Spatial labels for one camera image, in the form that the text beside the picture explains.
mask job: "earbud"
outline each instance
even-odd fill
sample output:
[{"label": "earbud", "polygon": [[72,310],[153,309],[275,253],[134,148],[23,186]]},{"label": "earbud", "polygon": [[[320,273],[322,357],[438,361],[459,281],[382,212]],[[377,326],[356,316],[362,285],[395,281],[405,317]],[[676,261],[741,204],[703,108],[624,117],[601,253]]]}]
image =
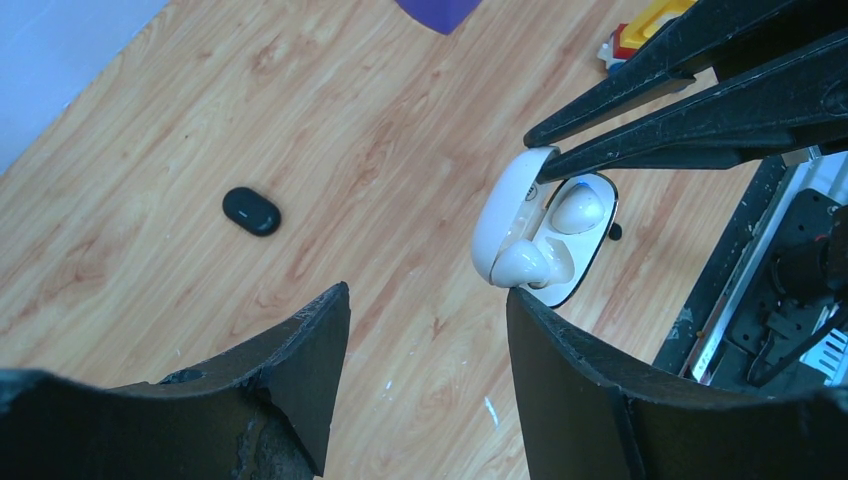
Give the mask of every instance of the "earbud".
[{"label": "earbud", "polygon": [[578,183],[565,194],[551,216],[551,225],[566,235],[588,232],[604,221],[601,198],[585,183]]},{"label": "earbud", "polygon": [[521,239],[504,250],[492,268],[492,284],[501,288],[529,284],[544,288],[574,278],[574,259],[562,240],[545,238],[542,247]]},{"label": "earbud", "polygon": [[518,240],[504,250],[492,267],[492,285],[512,288],[525,283],[547,283],[551,266],[542,252],[526,239]]}]

